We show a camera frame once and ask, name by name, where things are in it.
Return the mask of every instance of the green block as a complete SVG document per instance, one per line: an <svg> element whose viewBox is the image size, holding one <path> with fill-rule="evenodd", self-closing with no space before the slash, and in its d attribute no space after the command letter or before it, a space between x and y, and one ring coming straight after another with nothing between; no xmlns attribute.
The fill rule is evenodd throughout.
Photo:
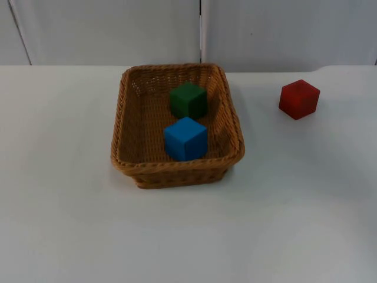
<svg viewBox="0 0 377 283"><path fill-rule="evenodd" d="M192 83L184 83L170 91L170 110L178 119L198 119L207 114L207 90Z"/></svg>

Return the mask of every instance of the wicker basket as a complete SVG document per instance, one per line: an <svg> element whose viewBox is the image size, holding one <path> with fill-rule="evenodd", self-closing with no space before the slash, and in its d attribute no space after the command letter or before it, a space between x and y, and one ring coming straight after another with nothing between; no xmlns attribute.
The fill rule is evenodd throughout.
<svg viewBox="0 0 377 283"><path fill-rule="evenodd" d="M169 91L186 81L207 89L209 110L197 121L208 129L202 159L176 162L164 150L163 129L177 119ZM188 186L220 180L244 155L239 119L224 71L214 64L145 65L128 69L120 82L111 161L138 187Z"/></svg>

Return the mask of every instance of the red cube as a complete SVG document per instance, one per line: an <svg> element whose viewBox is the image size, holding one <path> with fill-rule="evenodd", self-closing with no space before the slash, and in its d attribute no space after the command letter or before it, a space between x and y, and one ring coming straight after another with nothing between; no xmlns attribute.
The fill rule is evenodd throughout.
<svg viewBox="0 0 377 283"><path fill-rule="evenodd" d="M279 109L298 120L316 111L320 90L304 80L282 88Z"/></svg>

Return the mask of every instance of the wooden block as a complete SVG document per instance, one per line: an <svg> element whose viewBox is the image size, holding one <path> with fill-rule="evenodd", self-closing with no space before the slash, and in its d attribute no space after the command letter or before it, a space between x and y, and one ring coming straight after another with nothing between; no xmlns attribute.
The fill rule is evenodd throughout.
<svg viewBox="0 0 377 283"><path fill-rule="evenodd" d="M207 91L185 83L170 91L170 110L177 118L198 119L207 113Z"/></svg>
<svg viewBox="0 0 377 283"><path fill-rule="evenodd" d="M176 161L201 158L208 151L207 128L185 117L164 129L165 151Z"/></svg>
<svg viewBox="0 0 377 283"><path fill-rule="evenodd" d="M282 88L279 108L298 120L316 111L320 90L304 80Z"/></svg>

